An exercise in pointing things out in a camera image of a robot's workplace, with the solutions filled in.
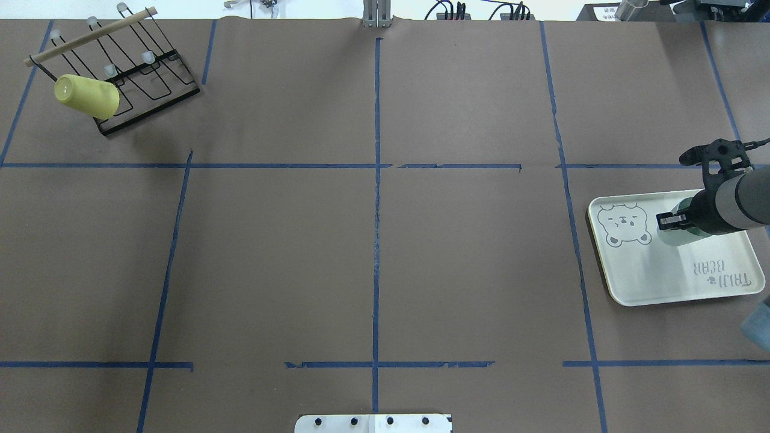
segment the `white rubber cap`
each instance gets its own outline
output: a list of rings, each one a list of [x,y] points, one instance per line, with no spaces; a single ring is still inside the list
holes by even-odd
[[[115,65],[110,63],[109,65],[104,67],[104,73],[107,74],[109,78],[112,78],[118,75],[118,69],[115,67]]]
[[[145,52],[143,52],[142,53],[142,60],[144,61],[144,63],[146,63],[148,65],[151,65],[151,64],[155,63],[155,53],[153,53],[152,51],[145,51]]]

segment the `wooden handle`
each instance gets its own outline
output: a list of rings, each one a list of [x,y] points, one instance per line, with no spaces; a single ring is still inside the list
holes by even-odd
[[[34,54],[32,56],[32,59],[35,60],[34,62],[29,57],[27,57],[24,59],[24,64],[29,67],[32,67],[35,65],[35,63],[43,63],[44,61],[54,58],[57,55],[62,54],[63,52],[67,52],[71,49],[76,49],[81,45],[94,41],[97,38],[101,38],[102,36],[108,35],[109,33],[112,33],[116,30],[120,30],[120,29],[123,29],[124,27],[128,27],[131,24],[140,22],[144,18],[148,18],[149,16],[155,15],[157,13],[158,11],[156,11],[154,6],[151,8],[145,9],[141,12],[137,12],[134,15],[130,15],[125,17],[124,19],[121,19],[120,21],[116,21],[116,22],[113,22],[112,24],[105,25],[104,27],[100,27],[99,29],[96,29],[93,32],[87,33],[83,36],[80,36],[79,38],[73,39],[72,41],[69,41],[64,45],[59,45],[52,49],[45,50],[44,52],[41,52],[39,54]]]

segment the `bear drawing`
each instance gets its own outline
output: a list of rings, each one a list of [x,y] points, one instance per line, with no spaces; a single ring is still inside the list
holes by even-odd
[[[602,207],[598,214],[599,224],[607,233],[607,243],[617,248],[623,242],[639,242],[647,245],[652,241],[647,231],[647,213],[636,204],[613,205],[611,208]]]

